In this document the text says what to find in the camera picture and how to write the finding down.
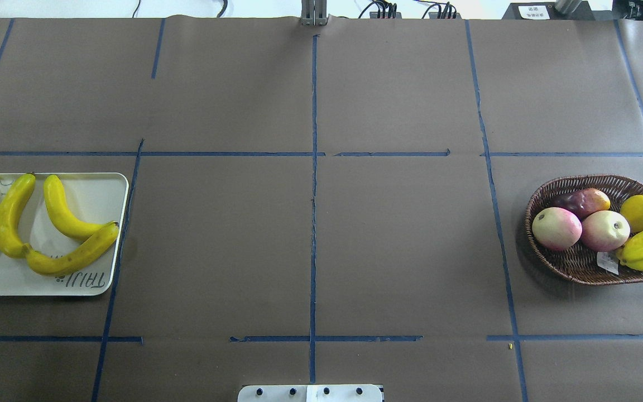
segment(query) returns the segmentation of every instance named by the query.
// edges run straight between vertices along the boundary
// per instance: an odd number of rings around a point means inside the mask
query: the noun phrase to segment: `white tray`
[[[11,183],[22,173],[0,173],[0,201]],[[21,214],[18,234],[34,249],[56,257],[80,245],[54,227],[46,213],[43,185],[48,175],[57,175],[66,188],[69,208],[82,221],[122,225],[128,198],[128,180],[120,173],[36,173],[36,187]],[[24,259],[13,259],[0,251],[0,296],[92,296],[111,285],[118,244],[108,249],[88,267],[63,277],[42,276],[33,272]]]

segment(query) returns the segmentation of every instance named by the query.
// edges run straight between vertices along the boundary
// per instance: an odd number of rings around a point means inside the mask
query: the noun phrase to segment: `label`
[[[549,20],[547,6],[518,6],[517,10],[526,20]]]
[[[613,252],[598,252],[597,265],[615,275],[620,274],[620,261]]]

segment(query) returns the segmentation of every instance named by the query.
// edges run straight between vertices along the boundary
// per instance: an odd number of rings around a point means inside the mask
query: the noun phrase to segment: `wicker basket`
[[[532,221],[536,214],[549,207],[557,195],[571,193],[585,188],[596,188],[610,198],[610,210],[618,212],[622,203],[630,196],[643,194],[643,184],[636,180],[615,175],[567,176],[547,181],[530,198],[525,211],[525,234],[530,247],[539,260],[552,272],[583,285],[618,285],[620,283],[643,282],[643,271],[632,270],[620,265],[619,275],[597,266],[597,253],[577,242],[562,252],[547,250],[535,241]]]

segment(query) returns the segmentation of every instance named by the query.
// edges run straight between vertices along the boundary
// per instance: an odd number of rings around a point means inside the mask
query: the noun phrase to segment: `white sticker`
[[[517,10],[526,20],[549,20],[547,6],[518,6]]]
[[[620,261],[615,257],[614,252],[598,252],[597,265],[615,275],[620,274]]]

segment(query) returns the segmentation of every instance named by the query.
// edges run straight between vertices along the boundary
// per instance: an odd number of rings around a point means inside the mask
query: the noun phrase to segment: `yellow banana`
[[[31,244],[23,245],[26,263],[33,272],[46,276],[74,273],[97,260],[118,238],[118,223],[110,222],[67,255],[51,258],[34,250]]]
[[[18,236],[18,220],[31,198],[36,178],[31,173],[19,176],[0,204],[0,250],[11,258],[23,258],[23,242]]]
[[[104,224],[80,221],[66,203],[66,191],[59,177],[50,175],[44,180],[44,203],[54,227],[64,235],[80,242],[86,241]]]

